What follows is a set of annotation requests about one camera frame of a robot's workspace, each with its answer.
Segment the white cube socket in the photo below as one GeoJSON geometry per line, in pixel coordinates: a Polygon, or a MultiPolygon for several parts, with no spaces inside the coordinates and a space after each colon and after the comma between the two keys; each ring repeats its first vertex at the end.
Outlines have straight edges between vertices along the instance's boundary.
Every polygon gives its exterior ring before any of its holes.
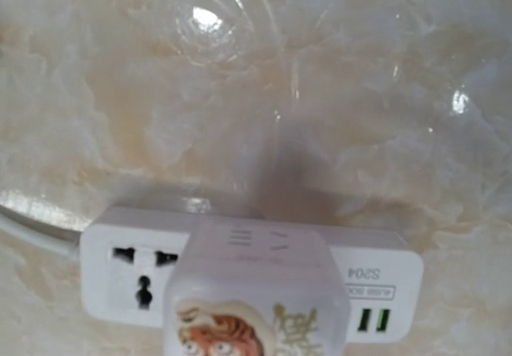
{"type": "Polygon", "coordinates": [[[340,355],[350,302],[311,228],[215,223],[193,232],[166,284],[166,355],[340,355]]]}

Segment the white power strip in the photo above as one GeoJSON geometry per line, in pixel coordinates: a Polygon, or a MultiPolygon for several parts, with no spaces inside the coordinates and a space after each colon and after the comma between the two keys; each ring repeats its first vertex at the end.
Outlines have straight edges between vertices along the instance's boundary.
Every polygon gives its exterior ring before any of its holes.
{"type": "MultiPolygon", "coordinates": [[[[82,303],[101,320],[160,327],[164,287],[192,234],[223,229],[210,243],[252,255],[264,243],[278,257],[303,226],[261,218],[113,207],[80,237],[82,303]]],[[[395,232],[313,226],[330,247],[351,305],[350,343],[392,343],[410,331],[424,264],[395,232]]]]}

